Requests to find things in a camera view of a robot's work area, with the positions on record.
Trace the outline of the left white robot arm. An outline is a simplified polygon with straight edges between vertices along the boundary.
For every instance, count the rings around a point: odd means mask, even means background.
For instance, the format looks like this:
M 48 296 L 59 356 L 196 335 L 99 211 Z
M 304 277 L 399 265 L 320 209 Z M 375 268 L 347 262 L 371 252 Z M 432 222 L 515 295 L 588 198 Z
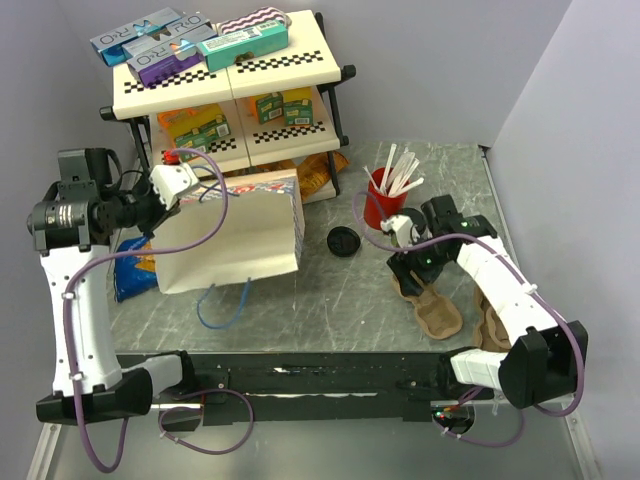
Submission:
M 177 402 L 191 399 L 198 378 L 184 351 L 121 367 L 110 332 L 108 265 L 81 270 L 109 254 L 115 230 L 149 226 L 163 207 L 148 188 L 121 190 L 111 174 L 121 164 L 111 149 L 64 150 L 58 164 L 59 181 L 27 218 L 48 281 L 56 342 L 52 392 L 37 402 L 37 418 L 96 423 L 145 415 L 162 392 Z

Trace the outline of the brown pulp cup carrier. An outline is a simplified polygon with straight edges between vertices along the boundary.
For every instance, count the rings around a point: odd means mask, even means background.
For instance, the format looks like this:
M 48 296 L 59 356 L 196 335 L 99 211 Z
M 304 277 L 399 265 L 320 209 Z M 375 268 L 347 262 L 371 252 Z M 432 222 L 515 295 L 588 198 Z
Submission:
M 415 319 L 423 332 L 435 340 L 457 334 L 463 327 L 463 317 L 451 299 L 440 294 L 433 284 L 424 284 L 416 276 L 414 279 L 423 288 L 419 296 L 404 295 L 395 275 L 391 275 L 391 284 L 401 298 L 413 305 Z

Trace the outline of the paper takeout bag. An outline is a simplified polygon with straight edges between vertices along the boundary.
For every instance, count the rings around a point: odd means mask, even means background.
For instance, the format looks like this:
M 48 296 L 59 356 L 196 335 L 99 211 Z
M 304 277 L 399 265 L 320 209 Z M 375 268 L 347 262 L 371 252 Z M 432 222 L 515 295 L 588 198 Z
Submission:
M 200 188 L 181 201 L 151 239 L 154 250 L 184 247 L 224 222 L 212 238 L 178 253 L 155 258 L 159 291 L 165 295 L 242 284 L 299 269 L 305 221 L 295 168 L 235 176 L 221 194 Z

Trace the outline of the black coffee cup lid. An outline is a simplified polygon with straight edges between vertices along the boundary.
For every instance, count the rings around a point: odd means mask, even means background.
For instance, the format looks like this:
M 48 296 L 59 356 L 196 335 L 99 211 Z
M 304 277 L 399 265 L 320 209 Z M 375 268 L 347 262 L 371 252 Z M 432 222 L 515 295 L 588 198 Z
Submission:
M 417 235 L 421 237 L 427 229 L 427 222 L 423 213 L 415 208 L 403 208 L 401 214 L 411 219 Z

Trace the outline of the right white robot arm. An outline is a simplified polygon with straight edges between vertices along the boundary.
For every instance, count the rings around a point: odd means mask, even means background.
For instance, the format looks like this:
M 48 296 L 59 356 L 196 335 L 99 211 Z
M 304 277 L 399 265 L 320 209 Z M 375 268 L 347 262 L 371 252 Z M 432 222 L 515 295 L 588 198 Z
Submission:
M 444 396 L 459 398 L 473 385 L 502 392 L 518 409 L 565 395 L 581 400 L 586 329 L 541 298 L 484 216 L 463 215 L 444 195 L 382 220 L 380 228 L 392 239 L 387 263 L 403 294 L 420 295 L 453 262 L 474 281 L 507 334 L 504 353 L 479 347 L 446 353 L 436 376 Z

